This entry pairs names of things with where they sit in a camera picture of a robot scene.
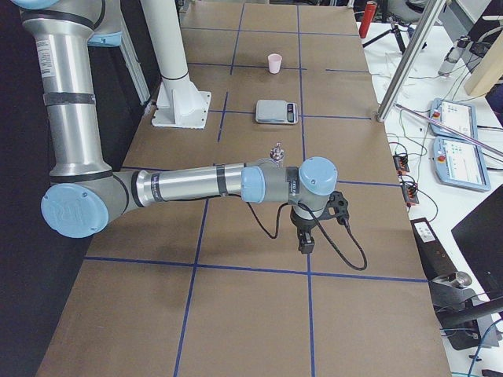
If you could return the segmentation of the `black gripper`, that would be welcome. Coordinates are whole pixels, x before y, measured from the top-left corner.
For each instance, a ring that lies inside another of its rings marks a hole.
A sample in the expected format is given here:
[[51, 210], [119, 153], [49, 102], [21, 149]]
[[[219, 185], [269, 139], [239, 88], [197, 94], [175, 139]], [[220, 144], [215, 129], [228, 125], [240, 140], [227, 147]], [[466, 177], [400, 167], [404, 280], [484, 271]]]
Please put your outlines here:
[[311, 231], [316, 226], [316, 222], [312, 218], [305, 219], [299, 216], [294, 207], [291, 209], [290, 219], [292, 224], [296, 227], [296, 234], [299, 240], [299, 252], [301, 254], [311, 254], [315, 246]]

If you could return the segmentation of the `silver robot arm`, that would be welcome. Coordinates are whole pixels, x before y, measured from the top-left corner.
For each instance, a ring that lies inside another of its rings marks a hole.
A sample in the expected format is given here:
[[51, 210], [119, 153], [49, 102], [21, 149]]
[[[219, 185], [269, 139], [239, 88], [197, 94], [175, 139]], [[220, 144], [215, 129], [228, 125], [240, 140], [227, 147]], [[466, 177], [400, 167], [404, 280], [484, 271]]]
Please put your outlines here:
[[336, 167], [323, 157], [299, 167], [281, 167], [265, 158], [185, 170], [114, 172], [102, 156], [88, 49], [120, 44], [120, 3], [19, 1], [17, 6], [23, 27], [35, 39], [56, 158], [41, 211], [61, 235], [91, 236], [122, 214], [154, 203], [225, 196], [290, 206], [304, 254], [314, 249], [311, 231], [322, 221], [347, 224], [347, 204], [335, 189]]

